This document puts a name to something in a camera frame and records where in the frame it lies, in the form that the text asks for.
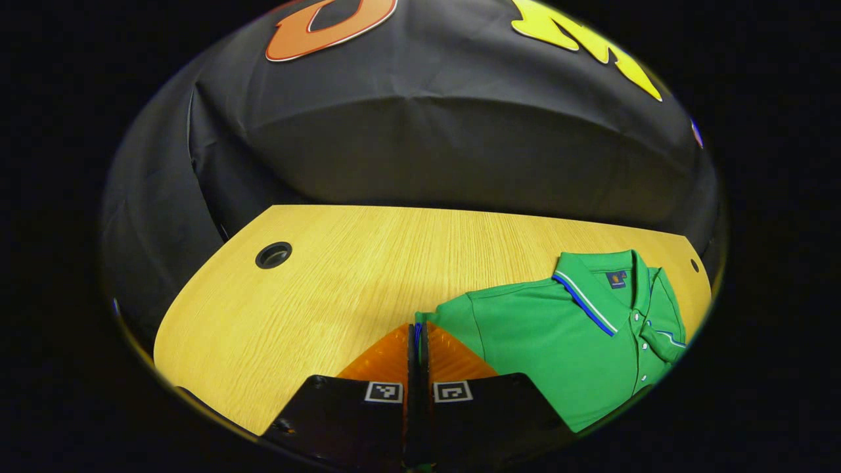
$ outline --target shirt label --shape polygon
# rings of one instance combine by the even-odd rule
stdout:
[[[611,289],[621,289],[625,287],[625,278],[628,277],[625,271],[605,273],[605,276],[607,276],[607,281],[611,283]]]

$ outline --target qr-like marker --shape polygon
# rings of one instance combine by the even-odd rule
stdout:
[[[451,381],[447,383],[433,383],[435,402],[471,401],[473,394],[467,381]]]
[[[403,402],[403,385],[400,383],[368,382],[365,401],[370,402]]]

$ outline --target folded shirt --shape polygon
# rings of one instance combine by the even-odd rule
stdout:
[[[634,250],[563,252],[551,278],[468,292],[415,320],[500,375],[528,375],[576,433],[660,380],[686,348],[665,271]]]

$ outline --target white collar stripe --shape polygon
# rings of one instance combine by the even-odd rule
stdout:
[[[566,280],[569,282],[569,284],[570,284],[570,285],[572,285],[572,286],[573,286],[573,289],[575,289],[575,292],[577,292],[577,293],[581,296],[581,299],[582,299],[582,300],[584,300],[584,302],[586,302],[586,303],[587,303],[587,306],[589,306],[589,307],[590,307],[590,309],[591,309],[593,312],[595,312],[595,314],[596,314],[596,315],[597,315],[597,316],[601,319],[601,321],[602,321],[602,322],[604,322],[604,323],[605,323],[605,325],[607,325],[608,327],[610,327],[610,328],[611,328],[611,330],[612,330],[614,333],[619,332],[618,330],[616,330],[616,327],[613,327],[613,326],[611,325],[611,323],[610,323],[609,321],[607,321],[607,319],[605,319],[605,316],[602,316],[602,315],[601,315],[601,312],[599,312],[599,310],[598,310],[598,309],[596,309],[596,308],[595,308],[595,306],[593,306],[593,303],[592,303],[592,302],[590,302],[590,299],[587,299],[587,296],[586,296],[586,295],[584,295],[584,293],[583,293],[583,292],[581,292],[581,289],[579,289],[578,285],[577,285],[577,284],[576,284],[576,283],[575,283],[572,279],[570,279],[570,278],[569,278],[569,276],[567,276],[567,275],[566,275],[566,274],[564,274],[564,273],[561,273],[560,271],[555,271],[555,274],[560,275],[562,278],[566,279]]]
[[[681,348],[686,347],[686,345],[684,345],[683,343],[679,343],[679,342],[676,342],[674,340],[674,334],[672,334],[672,332],[664,332],[662,330],[655,330],[655,332],[659,333],[660,335],[665,335],[666,337],[669,337],[669,341],[677,347],[681,347]]]

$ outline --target wood grain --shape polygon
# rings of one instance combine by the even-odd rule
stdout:
[[[258,268],[274,242],[291,243],[290,258]],[[276,205],[190,279],[163,319],[154,360],[174,385],[259,435],[307,376],[336,375],[416,311],[551,277],[561,252],[628,249],[665,268],[691,337],[710,285],[683,236],[529,215]]]

